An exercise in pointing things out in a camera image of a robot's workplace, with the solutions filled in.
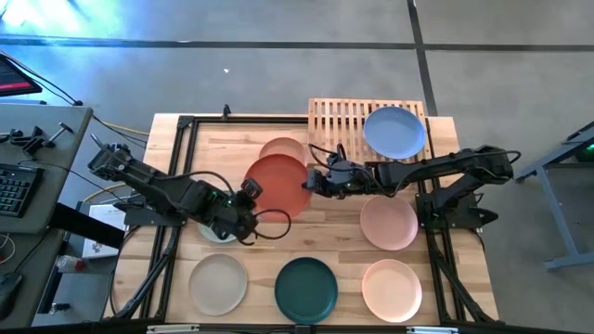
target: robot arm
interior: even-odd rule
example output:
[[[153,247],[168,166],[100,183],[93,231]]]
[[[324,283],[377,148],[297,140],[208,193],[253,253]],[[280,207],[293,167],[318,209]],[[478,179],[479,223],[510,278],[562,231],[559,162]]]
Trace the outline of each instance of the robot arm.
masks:
[[[509,153],[519,152],[483,146],[413,163],[366,162],[365,165],[333,153],[327,158],[325,166],[329,170],[326,174],[310,169],[303,187],[328,198],[344,199],[351,195],[370,194],[393,197],[410,183],[463,173],[451,186],[433,191],[433,207],[442,208],[448,202],[466,197],[480,186],[501,185],[513,178],[513,161],[509,160]]]
[[[160,172],[132,157],[126,145],[96,142],[101,150],[88,164],[91,173],[104,180],[125,182],[142,194],[156,213],[181,220],[191,218],[209,226],[219,238],[231,234],[240,241],[257,226],[253,200],[262,189],[254,180],[246,180],[237,193],[228,193],[208,182],[194,181],[188,174],[169,176]]]

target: wooden slatted rack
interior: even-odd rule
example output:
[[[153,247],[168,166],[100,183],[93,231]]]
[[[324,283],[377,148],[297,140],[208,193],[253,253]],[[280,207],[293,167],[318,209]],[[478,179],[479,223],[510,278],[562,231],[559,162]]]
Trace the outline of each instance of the wooden slatted rack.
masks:
[[[400,107],[406,109],[423,124],[425,111],[421,101],[345,99],[345,98],[310,98],[308,113],[308,143],[328,150],[336,150],[342,143],[349,161],[364,163],[366,161],[391,161],[376,153],[365,141],[363,124],[369,114],[382,107]],[[417,155],[419,159],[430,155],[427,135],[425,145]]]

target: gray desk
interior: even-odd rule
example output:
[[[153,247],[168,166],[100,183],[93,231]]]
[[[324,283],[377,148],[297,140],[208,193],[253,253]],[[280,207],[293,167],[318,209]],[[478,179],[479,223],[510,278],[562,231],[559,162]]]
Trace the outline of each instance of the gray desk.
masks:
[[[32,127],[37,125],[48,135],[52,135],[58,130],[58,123],[65,122],[74,130],[75,134],[62,134],[56,141],[55,148],[42,148],[35,156],[41,161],[55,163],[70,169],[92,113],[93,111],[86,107],[3,104],[0,105],[0,116],[2,117],[0,132],[18,128],[28,135],[32,131]],[[0,162],[16,163],[26,159],[20,148],[8,143],[0,144]],[[66,171],[52,166],[40,167],[45,169],[44,180],[40,188],[37,189],[37,196],[32,199],[25,216],[19,220],[0,217],[0,232],[10,231],[10,236],[17,245],[14,257],[0,265],[0,274],[13,271],[40,239],[41,234],[39,233],[19,234],[18,232],[27,230],[32,232],[25,226],[27,224],[35,225],[34,230],[37,232],[45,229],[66,181]],[[19,272],[23,275],[23,281],[19,288],[16,304],[12,313],[6,319],[0,320],[0,328],[22,328],[31,325],[63,238],[63,231],[49,231],[44,241],[21,267]]]
[[[78,147],[83,141],[84,132],[91,120],[93,111],[87,107],[54,107],[28,105],[0,105],[0,132],[9,132],[11,128],[19,129],[24,135],[30,135],[34,125],[39,126],[45,135],[51,136],[58,129],[58,123],[64,122],[74,131],[74,134],[63,133],[56,139],[54,148],[41,148],[35,154],[40,161],[70,169]],[[0,162],[17,163],[27,160],[21,147],[0,144]],[[10,233],[39,233],[49,222],[54,206],[68,173],[58,167],[25,162],[27,166],[45,169],[44,179],[32,198],[29,208],[22,218],[0,216],[0,232]]]

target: dark green plate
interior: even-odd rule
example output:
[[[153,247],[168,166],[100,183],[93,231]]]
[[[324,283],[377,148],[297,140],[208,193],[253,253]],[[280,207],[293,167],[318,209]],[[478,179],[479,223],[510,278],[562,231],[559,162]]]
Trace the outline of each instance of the dark green plate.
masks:
[[[336,306],[336,277],[317,259],[295,259],[280,270],[275,299],[288,319],[296,324],[313,325],[324,320]]]

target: blue plate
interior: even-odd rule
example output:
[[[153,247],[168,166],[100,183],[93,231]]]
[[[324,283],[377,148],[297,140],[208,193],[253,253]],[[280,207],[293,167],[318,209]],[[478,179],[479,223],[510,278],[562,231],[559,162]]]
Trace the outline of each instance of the blue plate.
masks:
[[[410,111],[398,107],[379,108],[363,126],[369,146],[384,157],[407,159],[423,148],[425,129]]]

